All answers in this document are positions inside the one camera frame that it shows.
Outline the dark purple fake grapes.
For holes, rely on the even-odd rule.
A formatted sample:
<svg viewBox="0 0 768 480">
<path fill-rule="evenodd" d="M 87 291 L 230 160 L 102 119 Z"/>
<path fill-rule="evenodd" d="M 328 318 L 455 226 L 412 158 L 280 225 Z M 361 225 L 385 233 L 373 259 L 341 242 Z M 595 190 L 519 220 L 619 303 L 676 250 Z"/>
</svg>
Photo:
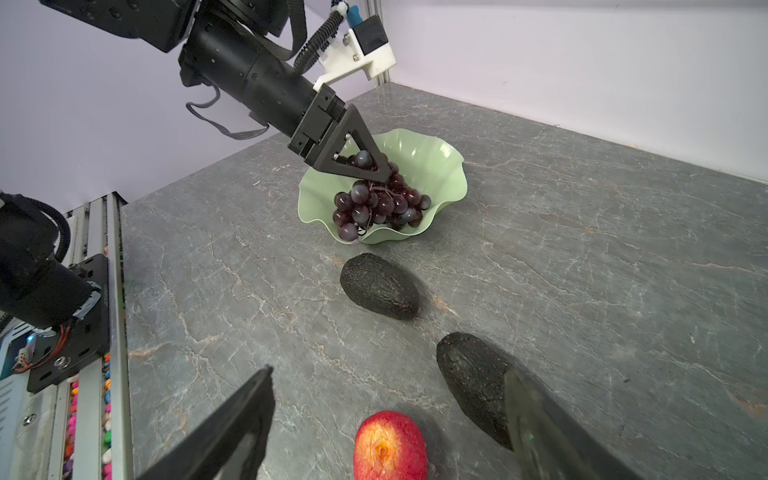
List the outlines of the dark purple fake grapes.
<svg viewBox="0 0 768 480">
<path fill-rule="evenodd" d="M 343 241 L 356 241 L 379 225 L 394 230 L 417 227 L 431 208 L 431 198 L 410 187 L 395 162 L 388 161 L 388 166 L 386 182 L 357 180 L 348 192 L 334 196 L 332 220 Z"/>
</svg>

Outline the green wavy fruit bowl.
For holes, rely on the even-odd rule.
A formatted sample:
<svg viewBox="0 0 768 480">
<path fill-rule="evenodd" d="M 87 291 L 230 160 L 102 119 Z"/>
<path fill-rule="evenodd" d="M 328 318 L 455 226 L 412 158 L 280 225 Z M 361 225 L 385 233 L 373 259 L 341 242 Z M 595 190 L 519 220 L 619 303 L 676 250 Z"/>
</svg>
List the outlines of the green wavy fruit bowl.
<svg viewBox="0 0 768 480">
<path fill-rule="evenodd" d="M 379 149 L 398 164 L 406 183 L 429 195 L 432 205 L 417 227 L 405 226 L 397 231 L 385 225 L 375 225 L 360 238 L 362 244 L 402 241 L 419 235 L 429 228 L 443 208 L 466 196 L 468 186 L 463 170 L 464 157 L 446 141 L 407 129 L 375 134 L 373 138 Z M 299 219 L 304 223 L 324 226 L 338 241 L 338 227 L 332 220 L 334 196 L 350 190 L 354 182 L 353 178 L 308 169 L 299 183 Z"/>
</svg>

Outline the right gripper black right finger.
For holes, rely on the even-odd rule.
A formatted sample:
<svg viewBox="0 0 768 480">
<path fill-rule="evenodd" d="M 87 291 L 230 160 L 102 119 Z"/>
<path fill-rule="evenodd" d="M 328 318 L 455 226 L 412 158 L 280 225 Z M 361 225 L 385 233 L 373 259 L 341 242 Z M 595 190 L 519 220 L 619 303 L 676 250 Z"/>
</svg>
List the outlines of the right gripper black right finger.
<svg viewBox="0 0 768 480">
<path fill-rule="evenodd" d="M 638 479 L 524 368 L 505 372 L 505 408 L 524 479 Z"/>
</svg>

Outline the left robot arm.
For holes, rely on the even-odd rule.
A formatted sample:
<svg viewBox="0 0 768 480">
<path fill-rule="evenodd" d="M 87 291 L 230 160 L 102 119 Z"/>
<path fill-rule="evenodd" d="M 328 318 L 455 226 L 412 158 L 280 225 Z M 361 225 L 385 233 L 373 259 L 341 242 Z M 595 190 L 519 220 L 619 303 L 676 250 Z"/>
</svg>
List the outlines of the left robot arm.
<svg viewBox="0 0 768 480">
<path fill-rule="evenodd" d="M 395 57 L 382 20 L 334 1 L 307 33 L 301 1 L 48 1 L 46 7 L 112 35 L 179 55 L 184 86 L 206 85 L 245 105 L 260 129 L 222 134 L 251 139 L 275 128 L 313 169 L 385 183 L 388 159 L 358 109 L 332 83 L 357 71 L 374 79 Z"/>
</svg>

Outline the finger of the black triangular left gripper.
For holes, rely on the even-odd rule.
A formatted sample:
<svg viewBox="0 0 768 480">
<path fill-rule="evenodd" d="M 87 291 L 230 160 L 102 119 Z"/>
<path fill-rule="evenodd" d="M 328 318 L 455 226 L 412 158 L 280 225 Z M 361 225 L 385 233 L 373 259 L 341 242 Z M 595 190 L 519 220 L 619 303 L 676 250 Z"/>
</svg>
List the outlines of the finger of the black triangular left gripper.
<svg viewBox="0 0 768 480">
<path fill-rule="evenodd" d="M 373 169 L 364 169 L 340 160 L 343 149 L 351 140 L 370 154 L 375 165 Z M 328 129 L 318 146 L 320 150 L 312 167 L 319 172 L 376 183 L 385 183 L 390 178 L 388 160 L 355 105 L 346 108 L 341 119 Z"/>
</svg>

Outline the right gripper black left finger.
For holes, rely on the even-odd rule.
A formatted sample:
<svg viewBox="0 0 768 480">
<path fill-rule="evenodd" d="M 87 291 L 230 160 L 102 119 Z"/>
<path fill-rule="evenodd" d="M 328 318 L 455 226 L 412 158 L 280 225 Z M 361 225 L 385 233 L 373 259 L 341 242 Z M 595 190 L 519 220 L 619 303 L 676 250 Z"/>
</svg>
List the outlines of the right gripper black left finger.
<svg viewBox="0 0 768 480">
<path fill-rule="evenodd" d="M 142 479 L 255 479 L 276 401 L 269 365 L 257 371 Z"/>
</svg>

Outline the dark fake avocado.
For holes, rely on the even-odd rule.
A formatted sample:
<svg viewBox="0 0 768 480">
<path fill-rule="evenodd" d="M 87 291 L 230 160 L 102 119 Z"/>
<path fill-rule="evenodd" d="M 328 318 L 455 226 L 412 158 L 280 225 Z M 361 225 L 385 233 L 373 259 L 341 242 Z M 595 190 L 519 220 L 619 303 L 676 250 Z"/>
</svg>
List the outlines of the dark fake avocado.
<svg viewBox="0 0 768 480">
<path fill-rule="evenodd" d="M 512 357 L 477 336 L 452 332 L 438 342 L 436 361 L 461 411 L 499 445 L 513 451 L 504 385 Z"/>
<path fill-rule="evenodd" d="M 396 320 L 412 320 L 420 294 L 412 276 L 380 256 L 363 253 L 342 267 L 340 284 L 348 298 L 371 312 Z"/>
</svg>

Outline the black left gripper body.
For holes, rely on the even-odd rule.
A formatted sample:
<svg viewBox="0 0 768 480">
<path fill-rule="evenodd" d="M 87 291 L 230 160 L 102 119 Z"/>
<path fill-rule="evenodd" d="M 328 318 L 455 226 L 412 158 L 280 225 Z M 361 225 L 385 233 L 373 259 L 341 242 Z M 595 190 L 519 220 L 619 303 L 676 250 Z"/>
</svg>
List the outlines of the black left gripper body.
<svg viewBox="0 0 768 480">
<path fill-rule="evenodd" d="M 292 135 L 289 149 L 307 165 L 313 165 L 322 142 L 340 123 L 345 107 L 345 102 L 330 86 L 322 85 Z"/>
</svg>

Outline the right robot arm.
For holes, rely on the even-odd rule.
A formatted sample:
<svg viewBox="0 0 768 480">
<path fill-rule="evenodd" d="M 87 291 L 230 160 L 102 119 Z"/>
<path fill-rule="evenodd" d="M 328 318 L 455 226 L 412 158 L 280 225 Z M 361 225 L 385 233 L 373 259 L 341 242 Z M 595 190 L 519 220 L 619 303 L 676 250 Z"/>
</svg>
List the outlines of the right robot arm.
<svg viewBox="0 0 768 480">
<path fill-rule="evenodd" d="M 62 264 L 67 220 L 22 195 L 1 197 L 1 308 L 37 328 L 55 328 L 67 347 L 74 328 L 101 318 L 106 290 Z M 463 332 L 436 347 L 441 374 L 463 413 L 512 451 L 526 479 L 631 479 L 634 472 L 567 414 L 517 359 Z M 180 446 L 147 472 L 150 479 L 253 479 L 266 455 L 275 408 L 272 371 L 263 368 Z M 426 440 L 407 415 L 365 419 L 353 453 L 358 479 L 423 479 Z"/>
</svg>

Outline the red fake apple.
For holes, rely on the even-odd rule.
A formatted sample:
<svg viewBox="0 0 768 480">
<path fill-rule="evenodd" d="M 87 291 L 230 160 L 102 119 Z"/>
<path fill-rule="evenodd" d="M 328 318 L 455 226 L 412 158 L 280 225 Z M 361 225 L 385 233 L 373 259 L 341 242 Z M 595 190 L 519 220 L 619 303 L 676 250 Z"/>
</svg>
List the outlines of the red fake apple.
<svg viewBox="0 0 768 480">
<path fill-rule="evenodd" d="M 355 480 L 427 478 L 423 434 L 405 414 L 380 411 L 360 425 L 353 454 Z"/>
</svg>

